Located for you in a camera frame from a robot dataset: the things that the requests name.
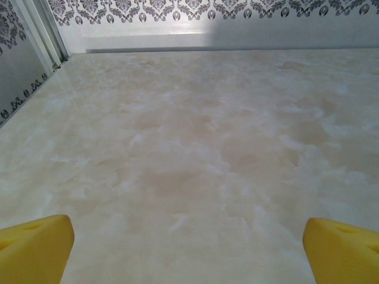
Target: marble floor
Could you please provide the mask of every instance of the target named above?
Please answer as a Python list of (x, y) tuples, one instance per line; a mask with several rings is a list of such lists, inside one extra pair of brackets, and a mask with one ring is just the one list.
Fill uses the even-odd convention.
[(379, 50), (74, 55), (0, 129), (0, 227), (68, 214), (62, 283), (314, 283), (379, 231)]

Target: black and white pattern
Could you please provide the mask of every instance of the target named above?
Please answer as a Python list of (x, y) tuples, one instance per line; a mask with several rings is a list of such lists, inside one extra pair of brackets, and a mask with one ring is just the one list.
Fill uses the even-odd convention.
[(32, 93), (34, 93), (39, 86), (42, 85), (42, 83), (47, 80), (47, 75), (45, 73), (42, 74), (41, 76), (42, 80), (36, 79), (32, 84), (30, 84), (31, 88), (25, 89), (23, 92), (23, 97), (22, 96), (17, 96), (9, 105), (8, 109), (3, 109), (0, 111), (0, 125), (2, 125), (10, 116), (13, 112), (15, 112), (26, 100), (27, 98), (30, 97)]
[(9, 0), (0, 0), (0, 55), (3, 48), (17, 45), (17, 38), (26, 39), (25, 29)]
[(290, 14), (323, 17), (328, 13), (349, 15), (357, 12), (365, 15), (379, 14), (379, 0), (47, 0), (55, 20), (61, 26), (76, 23), (82, 25), (113, 24), (133, 21), (245, 19), (257, 14), (259, 18), (271, 18), (274, 14), (286, 18)]

